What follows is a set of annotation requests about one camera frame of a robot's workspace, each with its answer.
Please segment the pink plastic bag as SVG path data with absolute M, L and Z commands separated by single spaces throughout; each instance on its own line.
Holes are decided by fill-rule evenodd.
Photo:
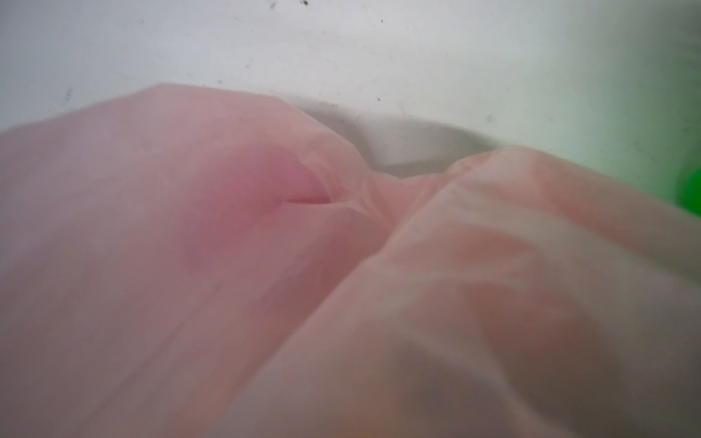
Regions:
M 5 437 L 697 437 L 700 223 L 161 85 L 1 135 Z

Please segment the green plastic basket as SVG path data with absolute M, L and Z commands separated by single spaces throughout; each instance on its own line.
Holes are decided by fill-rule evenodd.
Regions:
M 701 213 L 700 165 L 686 167 L 680 173 L 677 185 L 677 203 L 680 207 L 699 216 Z

